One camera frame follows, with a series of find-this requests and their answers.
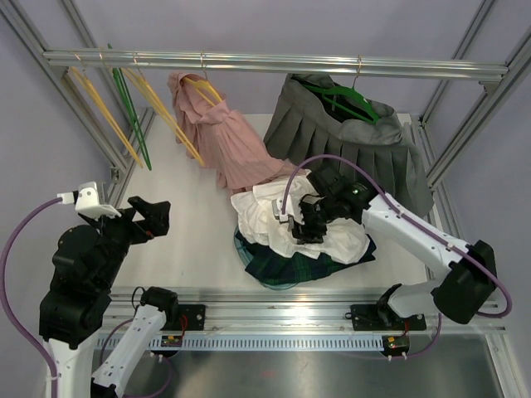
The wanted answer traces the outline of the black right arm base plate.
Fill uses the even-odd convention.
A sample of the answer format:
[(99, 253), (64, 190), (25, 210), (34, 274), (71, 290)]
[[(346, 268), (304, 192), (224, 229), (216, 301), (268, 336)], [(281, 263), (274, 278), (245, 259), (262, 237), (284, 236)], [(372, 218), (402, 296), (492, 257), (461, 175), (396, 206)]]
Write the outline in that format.
[(353, 330), (357, 332), (376, 331), (426, 331), (426, 320), (423, 315), (413, 315), (409, 318), (398, 318), (391, 315), (388, 320), (384, 320), (378, 313), (376, 304), (353, 304), (349, 311), (344, 314), (344, 318), (352, 323)]

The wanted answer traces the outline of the yellow plastic hanger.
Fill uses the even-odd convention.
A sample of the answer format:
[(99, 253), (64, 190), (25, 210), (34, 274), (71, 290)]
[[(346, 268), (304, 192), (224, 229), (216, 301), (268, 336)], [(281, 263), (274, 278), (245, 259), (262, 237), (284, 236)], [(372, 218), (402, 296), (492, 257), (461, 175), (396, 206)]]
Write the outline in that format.
[(133, 148), (130, 141), (126, 138), (126, 135), (124, 134), (123, 130), (121, 129), (121, 127), (115, 120), (109, 108), (107, 107), (103, 99), (101, 98), (98, 90), (93, 86), (90, 78), (85, 73), (85, 63), (80, 58), (80, 56), (77, 55), (75, 52), (73, 52), (72, 55), (80, 62), (82, 68), (78, 69), (75, 66), (70, 66), (69, 67), (70, 71), (73, 73), (74, 77), (80, 82), (85, 92), (89, 95), (92, 102), (96, 105), (96, 108), (100, 111), (100, 113), (103, 115), (103, 117), (105, 118), (109, 126), (113, 129), (116, 136), (119, 138), (121, 143), (125, 146), (129, 155), (133, 158), (133, 160), (136, 162), (138, 166), (143, 168), (144, 167), (143, 162), (140, 159), (139, 155), (137, 154), (136, 150)]

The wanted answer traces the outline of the green navy plaid skirt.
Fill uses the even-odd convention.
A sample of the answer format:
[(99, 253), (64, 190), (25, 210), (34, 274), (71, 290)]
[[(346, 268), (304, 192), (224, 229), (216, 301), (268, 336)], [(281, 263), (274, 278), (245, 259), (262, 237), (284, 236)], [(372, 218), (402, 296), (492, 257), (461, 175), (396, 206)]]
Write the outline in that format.
[(321, 253), (312, 259), (301, 253), (286, 258), (276, 254), (269, 246), (248, 242), (236, 229), (234, 245), (245, 271), (269, 289), (290, 289), (297, 284), (324, 279), (331, 274), (375, 260), (377, 246), (369, 239), (369, 246), (358, 262), (342, 264)]

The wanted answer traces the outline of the yellow hanger of pink skirt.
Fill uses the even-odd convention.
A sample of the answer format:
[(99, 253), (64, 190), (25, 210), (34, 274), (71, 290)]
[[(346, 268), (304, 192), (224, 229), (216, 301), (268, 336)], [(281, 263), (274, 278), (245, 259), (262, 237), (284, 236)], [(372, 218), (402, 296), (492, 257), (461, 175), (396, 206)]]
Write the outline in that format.
[(207, 56), (204, 51), (200, 52), (200, 69), (202, 71), (202, 78), (193, 80), (187, 75), (184, 76), (179, 84), (183, 82), (189, 86), (192, 86), (195, 91), (212, 107), (220, 104), (225, 98), (212, 86), (207, 76)]

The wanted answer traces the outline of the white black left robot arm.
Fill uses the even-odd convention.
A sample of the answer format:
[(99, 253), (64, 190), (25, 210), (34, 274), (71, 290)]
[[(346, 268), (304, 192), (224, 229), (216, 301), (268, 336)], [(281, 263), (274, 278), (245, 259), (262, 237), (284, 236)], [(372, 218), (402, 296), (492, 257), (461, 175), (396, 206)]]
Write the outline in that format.
[(128, 203), (117, 210), (79, 193), (75, 209), (84, 224), (61, 236), (52, 257), (55, 271), (39, 318), (39, 334), (52, 359), (52, 397), (123, 396), (155, 333), (178, 323), (177, 295), (149, 288), (118, 346), (97, 370), (92, 368), (111, 289), (130, 247), (169, 230), (169, 202), (131, 197)]

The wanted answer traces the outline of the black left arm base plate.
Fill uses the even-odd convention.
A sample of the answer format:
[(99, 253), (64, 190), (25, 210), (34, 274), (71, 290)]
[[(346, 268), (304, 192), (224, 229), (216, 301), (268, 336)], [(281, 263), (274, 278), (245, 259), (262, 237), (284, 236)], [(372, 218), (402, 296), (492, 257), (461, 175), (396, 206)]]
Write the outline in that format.
[(173, 329), (186, 332), (199, 332), (204, 330), (207, 306), (204, 304), (179, 304), (178, 316)]

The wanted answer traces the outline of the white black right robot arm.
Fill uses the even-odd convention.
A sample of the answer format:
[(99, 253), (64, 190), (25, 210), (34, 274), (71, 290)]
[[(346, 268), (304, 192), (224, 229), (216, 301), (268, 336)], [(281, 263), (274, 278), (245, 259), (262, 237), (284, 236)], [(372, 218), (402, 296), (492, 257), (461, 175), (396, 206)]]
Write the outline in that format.
[(302, 212), (302, 226), (312, 231), (321, 231), (338, 218), (350, 219), (394, 240), (435, 275), (420, 284), (395, 284), (379, 298), (374, 312), (385, 328), (428, 313), (467, 324), (482, 314), (483, 304), (500, 288), (489, 244), (479, 240), (472, 245), (436, 229), (400, 205), (367, 173), (353, 181), (323, 166), (308, 179), (317, 193), (315, 200), (294, 201), (287, 187), (280, 208), (282, 220), (293, 216), (296, 208)]

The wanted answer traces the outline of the pink pleated skirt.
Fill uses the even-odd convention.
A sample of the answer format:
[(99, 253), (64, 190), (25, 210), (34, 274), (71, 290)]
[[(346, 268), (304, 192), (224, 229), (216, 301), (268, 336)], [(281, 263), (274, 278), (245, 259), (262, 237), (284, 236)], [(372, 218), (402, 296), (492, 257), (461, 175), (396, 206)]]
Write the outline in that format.
[(288, 177), (295, 165), (273, 158), (262, 139), (237, 109), (231, 109), (221, 92), (196, 87), (202, 77), (172, 72), (168, 88), (177, 124), (201, 156), (204, 167), (217, 175), (217, 185), (230, 192)]

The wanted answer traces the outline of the yellow hanger of white skirt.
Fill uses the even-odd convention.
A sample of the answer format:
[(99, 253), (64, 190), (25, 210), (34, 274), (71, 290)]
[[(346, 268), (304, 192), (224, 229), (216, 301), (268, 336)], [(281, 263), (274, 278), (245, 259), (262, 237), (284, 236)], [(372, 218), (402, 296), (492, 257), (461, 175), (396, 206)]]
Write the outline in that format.
[(163, 101), (159, 98), (157, 93), (153, 90), (149, 82), (144, 78), (142, 73), (135, 73), (130, 68), (119, 68), (124, 76), (133, 84), (133, 86), (142, 94), (142, 96), (149, 102), (155, 113), (165, 122), (165, 124), (174, 133), (178, 141), (185, 146), (188, 153), (198, 163), (204, 167), (205, 162), (199, 152), (196, 150), (188, 136), (183, 132), (183, 129), (178, 125), (176, 119), (170, 114)]

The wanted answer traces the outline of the green hanger of plaid skirt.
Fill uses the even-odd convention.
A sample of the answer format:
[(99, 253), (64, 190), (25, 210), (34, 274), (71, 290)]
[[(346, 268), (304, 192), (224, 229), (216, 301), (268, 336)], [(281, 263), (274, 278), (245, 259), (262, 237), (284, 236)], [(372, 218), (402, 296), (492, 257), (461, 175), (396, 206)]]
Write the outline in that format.
[(111, 75), (113, 76), (114, 83), (115, 83), (116, 89), (118, 90), (119, 97), (121, 99), (122, 104), (125, 107), (126, 114), (128, 116), (129, 126), (132, 129), (133, 136), (136, 139), (136, 143), (139, 145), (140, 154), (142, 155), (141, 158), (139, 157), (137, 150), (134, 149), (133, 145), (127, 140), (127, 137), (122, 132), (122, 130), (119, 128), (119, 125), (117, 124), (117, 122), (115, 120), (112, 120), (110, 121), (110, 125), (115, 131), (116, 135), (120, 138), (120, 140), (124, 144), (131, 158), (141, 168), (146, 166), (147, 169), (151, 171), (152, 164), (151, 164), (150, 157), (149, 157), (149, 151), (147, 149), (146, 142), (144, 139), (144, 132), (141, 128), (141, 124), (139, 122), (139, 117), (136, 112), (136, 108), (134, 107), (133, 100), (130, 96), (129, 88), (125, 82), (124, 73), (122, 72), (120, 68), (108, 67), (105, 64), (105, 60), (104, 60), (102, 52), (100, 52), (99, 56), (104, 66), (111, 71)]

